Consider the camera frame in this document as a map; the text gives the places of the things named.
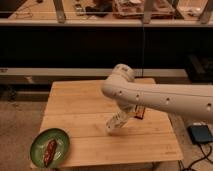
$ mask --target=small object on table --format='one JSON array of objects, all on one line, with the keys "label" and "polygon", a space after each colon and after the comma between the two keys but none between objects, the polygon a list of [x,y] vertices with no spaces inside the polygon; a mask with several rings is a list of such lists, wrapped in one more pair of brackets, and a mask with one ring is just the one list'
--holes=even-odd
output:
[{"label": "small object on table", "polygon": [[136,106],[136,108],[135,108],[135,118],[143,119],[144,113],[145,113],[145,107],[144,106]]},{"label": "small object on table", "polygon": [[109,2],[112,2],[112,1],[111,0],[93,0],[93,3],[97,6],[101,6]]},{"label": "small object on table", "polygon": [[104,17],[109,12],[112,12],[112,2],[111,1],[94,1],[96,4],[94,7],[87,6],[85,8],[87,15],[96,15],[98,17]]},{"label": "small object on table", "polygon": [[201,14],[201,9],[200,8],[191,8],[188,11],[188,15],[191,17],[199,17]]},{"label": "small object on table", "polygon": [[36,0],[36,2],[37,2],[37,3],[42,3],[42,2],[43,2],[43,0]]},{"label": "small object on table", "polygon": [[77,16],[81,16],[85,14],[84,8],[82,7],[80,3],[75,4],[73,8]]},{"label": "small object on table", "polygon": [[57,148],[57,141],[53,139],[48,143],[47,148],[45,149],[45,152],[44,152],[43,161],[44,161],[45,167],[47,167],[53,161],[56,148]]}]

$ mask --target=floor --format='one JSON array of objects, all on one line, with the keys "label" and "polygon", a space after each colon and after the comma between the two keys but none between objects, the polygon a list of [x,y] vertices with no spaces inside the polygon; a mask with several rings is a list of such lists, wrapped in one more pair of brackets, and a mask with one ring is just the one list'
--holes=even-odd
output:
[{"label": "floor", "polygon": [[[156,78],[157,83],[188,84],[186,78]],[[12,91],[10,86],[0,86],[0,170],[1,171],[41,171],[45,169],[30,169],[29,150],[31,143],[37,135],[45,106],[48,100],[48,89],[16,89]],[[183,151],[184,166],[188,166],[192,161],[202,157],[202,153],[197,146],[192,145],[186,132],[186,127],[194,122],[189,118],[182,118],[176,115],[169,115],[174,131],[177,135],[181,149]],[[207,160],[197,163],[194,167],[197,171],[212,171],[213,165]],[[73,168],[76,170],[109,170],[109,171],[178,171],[177,161],[164,162],[155,169],[142,169],[142,165],[126,166],[104,166],[92,168]]]}]

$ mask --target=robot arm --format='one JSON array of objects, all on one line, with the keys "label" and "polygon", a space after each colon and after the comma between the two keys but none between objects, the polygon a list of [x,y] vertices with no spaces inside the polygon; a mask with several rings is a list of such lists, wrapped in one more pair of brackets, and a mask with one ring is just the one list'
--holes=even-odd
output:
[{"label": "robot arm", "polygon": [[120,115],[131,113],[135,105],[141,105],[213,123],[213,86],[150,85],[137,84],[133,81],[133,70],[127,65],[118,64],[103,83],[103,94],[116,100],[122,111]]}]

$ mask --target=dark wall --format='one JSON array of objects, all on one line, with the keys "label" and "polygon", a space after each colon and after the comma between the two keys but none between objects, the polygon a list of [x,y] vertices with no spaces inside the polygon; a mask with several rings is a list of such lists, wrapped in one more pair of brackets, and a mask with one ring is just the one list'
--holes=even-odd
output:
[{"label": "dark wall", "polygon": [[0,18],[8,18],[26,0],[0,0]]},{"label": "dark wall", "polygon": [[0,67],[183,68],[188,54],[213,56],[212,28],[19,26],[0,38]]}]

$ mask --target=sausage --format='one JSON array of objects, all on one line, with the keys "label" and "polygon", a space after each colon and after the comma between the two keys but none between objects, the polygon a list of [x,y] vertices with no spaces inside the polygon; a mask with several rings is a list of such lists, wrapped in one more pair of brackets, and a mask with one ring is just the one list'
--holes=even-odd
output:
[{"label": "sausage", "polygon": [[52,162],[56,152],[56,148],[57,148],[57,141],[53,139],[48,143],[47,148],[44,151],[43,162],[45,167],[47,167]]}]

